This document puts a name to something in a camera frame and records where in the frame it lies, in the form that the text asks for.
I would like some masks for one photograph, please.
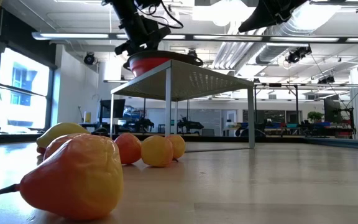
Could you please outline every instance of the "computer monitor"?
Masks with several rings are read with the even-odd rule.
[[[326,122],[340,123],[342,121],[342,116],[339,110],[341,109],[340,102],[335,102],[334,100],[325,99],[324,100],[324,120]]]
[[[114,100],[113,118],[122,118],[124,116],[125,100]],[[101,100],[99,110],[99,122],[102,123],[103,118],[110,118],[111,100]]]

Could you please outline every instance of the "floor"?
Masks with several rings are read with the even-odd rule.
[[[189,143],[189,149],[242,147]],[[0,146],[0,188],[36,166],[35,144]],[[358,223],[358,150],[257,144],[256,150],[195,152],[158,169],[124,167],[124,196],[91,223]],[[0,196],[0,224],[71,223],[36,210],[19,193]]]

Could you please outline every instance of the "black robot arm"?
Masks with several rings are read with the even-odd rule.
[[[158,28],[158,22],[140,16],[137,9],[160,5],[162,0],[103,0],[103,5],[112,5],[120,20],[120,29],[124,29],[128,41],[116,47],[115,53],[127,51],[132,55],[143,50],[157,50],[160,41],[171,30],[168,26]]]

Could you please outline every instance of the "perforated table top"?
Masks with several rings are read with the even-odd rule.
[[[171,71],[172,101],[253,88],[254,83],[194,65],[169,60],[111,90],[111,94],[165,100],[165,79]]]

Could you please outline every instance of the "pear stem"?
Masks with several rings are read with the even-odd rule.
[[[11,193],[11,192],[17,192],[19,191],[19,184],[13,184],[10,185],[9,187],[5,187],[3,189],[0,190],[0,195],[1,194],[6,194],[6,193]]]

